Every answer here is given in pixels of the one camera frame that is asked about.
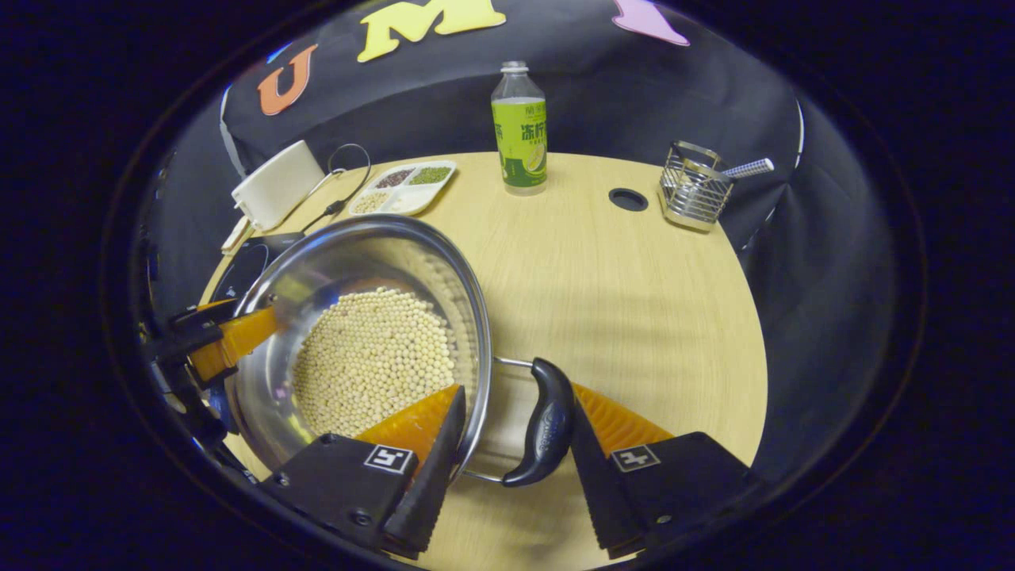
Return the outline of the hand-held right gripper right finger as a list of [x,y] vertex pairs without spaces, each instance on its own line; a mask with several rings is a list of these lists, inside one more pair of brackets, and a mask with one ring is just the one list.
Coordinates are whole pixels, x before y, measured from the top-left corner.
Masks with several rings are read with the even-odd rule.
[[699,538],[764,491],[747,463],[703,431],[675,436],[601,392],[573,390],[570,451],[610,559]]

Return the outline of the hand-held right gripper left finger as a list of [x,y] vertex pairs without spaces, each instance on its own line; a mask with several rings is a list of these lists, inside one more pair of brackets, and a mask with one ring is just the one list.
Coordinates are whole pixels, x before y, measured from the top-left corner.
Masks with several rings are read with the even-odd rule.
[[465,423],[465,390],[451,385],[359,439],[320,436],[260,488],[331,534],[417,559],[439,519]]

